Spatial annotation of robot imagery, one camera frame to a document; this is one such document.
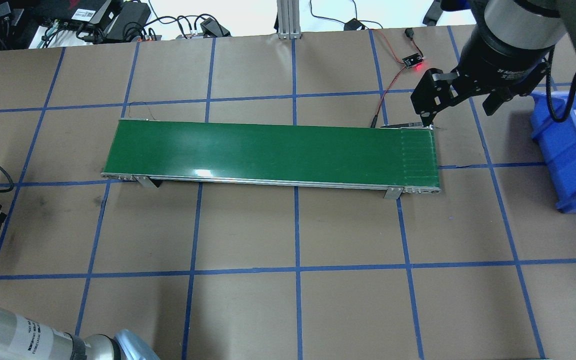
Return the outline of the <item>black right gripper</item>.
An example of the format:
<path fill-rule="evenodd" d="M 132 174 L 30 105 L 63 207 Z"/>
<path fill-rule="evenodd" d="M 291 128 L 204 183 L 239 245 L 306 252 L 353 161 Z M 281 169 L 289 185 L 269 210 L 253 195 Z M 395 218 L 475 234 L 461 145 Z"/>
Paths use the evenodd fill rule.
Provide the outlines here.
<path fill-rule="evenodd" d="M 434 124 L 437 114 L 448 107 L 455 107 L 469 98 L 486 95 L 482 108 L 487 116 L 493 116 L 500 107 L 516 96 L 526 97 L 540 84 L 549 72 L 549 62 L 541 60 L 520 80 L 509 84 L 485 84 L 458 68 L 444 72 L 430 68 L 423 73 L 410 95 L 414 112 L 420 116 L 423 127 Z"/>

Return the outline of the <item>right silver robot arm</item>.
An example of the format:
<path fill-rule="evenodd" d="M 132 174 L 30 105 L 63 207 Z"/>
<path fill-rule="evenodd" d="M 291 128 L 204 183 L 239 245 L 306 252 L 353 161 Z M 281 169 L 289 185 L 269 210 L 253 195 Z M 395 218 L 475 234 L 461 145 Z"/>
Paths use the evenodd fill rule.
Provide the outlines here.
<path fill-rule="evenodd" d="M 446 12 L 470 10 L 475 27 L 451 71 L 430 68 L 411 94 L 424 126 L 471 97 L 485 95 L 488 116 L 515 96 L 527 96 L 551 82 L 554 50 L 568 35 L 576 51 L 576 0 L 441 0 Z M 549 104 L 555 121 L 567 120 L 576 94 L 576 72 L 562 114 Z"/>

